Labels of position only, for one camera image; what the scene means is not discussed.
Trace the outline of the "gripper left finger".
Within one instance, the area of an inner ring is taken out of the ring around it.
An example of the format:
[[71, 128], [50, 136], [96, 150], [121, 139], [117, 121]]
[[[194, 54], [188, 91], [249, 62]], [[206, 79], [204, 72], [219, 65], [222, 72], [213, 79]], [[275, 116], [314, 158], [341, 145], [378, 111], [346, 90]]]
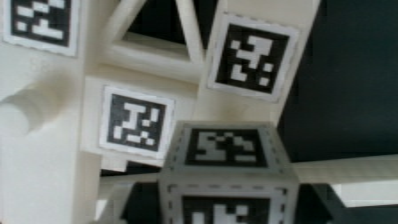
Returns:
[[94, 224], [162, 224], [156, 183], [117, 183], [107, 189]]

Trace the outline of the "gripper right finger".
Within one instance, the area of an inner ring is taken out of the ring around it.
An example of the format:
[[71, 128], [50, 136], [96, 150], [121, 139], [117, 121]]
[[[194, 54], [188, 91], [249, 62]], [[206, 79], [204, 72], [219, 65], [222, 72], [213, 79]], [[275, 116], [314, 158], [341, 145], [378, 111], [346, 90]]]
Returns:
[[295, 224], [355, 224], [355, 217], [327, 184], [302, 184]]

